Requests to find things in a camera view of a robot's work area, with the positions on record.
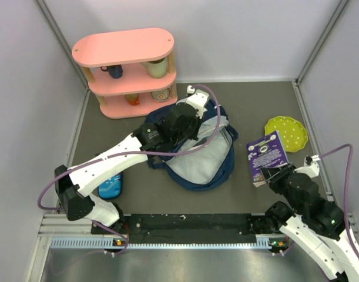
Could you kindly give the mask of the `purple card packet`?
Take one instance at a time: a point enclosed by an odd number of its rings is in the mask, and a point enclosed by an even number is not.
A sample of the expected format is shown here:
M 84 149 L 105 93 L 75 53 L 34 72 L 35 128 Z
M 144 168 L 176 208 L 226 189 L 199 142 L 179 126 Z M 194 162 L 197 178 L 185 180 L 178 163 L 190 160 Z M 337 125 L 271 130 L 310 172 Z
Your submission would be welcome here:
M 265 184 L 261 168 L 277 168 L 288 164 L 288 157 L 277 130 L 246 144 L 246 149 L 252 183 L 255 187 Z

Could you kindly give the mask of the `navy blue student backpack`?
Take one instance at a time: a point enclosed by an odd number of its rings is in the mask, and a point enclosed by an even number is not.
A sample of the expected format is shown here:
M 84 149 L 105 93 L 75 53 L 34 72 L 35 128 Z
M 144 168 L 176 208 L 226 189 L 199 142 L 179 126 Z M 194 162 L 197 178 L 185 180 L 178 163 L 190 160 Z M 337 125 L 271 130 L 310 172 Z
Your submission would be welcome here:
M 149 113 L 145 123 L 157 122 L 169 113 L 174 105 L 162 107 Z M 201 150 L 181 156 L 159 156 L 159 160 L 149 159 L 151 169 L 165 169 L 174 182 L 193 192 L 203 192 L 222 185 L 234 170 L 235 152 L 233 143 L 239 137 L 238 132 L 229 124 L 228 114 L 220 107 L 220 124 L 215 137 Z M 206 143 L 216 128 L 217 106 L 210 99 L 203 114 L 197 134 L 198 140 L 187 139 L 172 152 L 195 150 Z

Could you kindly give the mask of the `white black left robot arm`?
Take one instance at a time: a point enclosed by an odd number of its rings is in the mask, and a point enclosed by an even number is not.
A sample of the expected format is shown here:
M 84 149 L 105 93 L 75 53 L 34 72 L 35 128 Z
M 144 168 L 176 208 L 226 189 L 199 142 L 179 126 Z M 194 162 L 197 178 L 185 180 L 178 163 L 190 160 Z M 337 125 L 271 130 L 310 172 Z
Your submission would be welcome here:
M 93 191 L 127 168 L 160 152 L 172 152 L 183 141 L 195 140 L 208 101 L 208 93 L 196 90 L 171 106 L 157 122 L 144 123 L 99 157 L 70 169 L 58 167 L 55 190 L 67 219 L 95 220 L 112 233 L 120 232 L 125 224 L 121 209 L 95 196 Z

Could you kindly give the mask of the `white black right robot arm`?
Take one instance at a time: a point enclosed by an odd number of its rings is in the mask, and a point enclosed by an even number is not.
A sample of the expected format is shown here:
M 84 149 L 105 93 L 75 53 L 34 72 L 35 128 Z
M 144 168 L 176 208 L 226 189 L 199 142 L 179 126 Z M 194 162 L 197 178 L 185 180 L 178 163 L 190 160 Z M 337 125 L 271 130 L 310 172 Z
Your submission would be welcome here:
M 313 181 L 320 173 L 319 159 L 308 156 L 299 168 L 288 163 L 261 169 L 269 188 L 287 200 L 266 211 L 265 224 L 289 236 L 330 281 L 359 281 L 359 245 L 347 216 L 335 202 L 321 197 Z

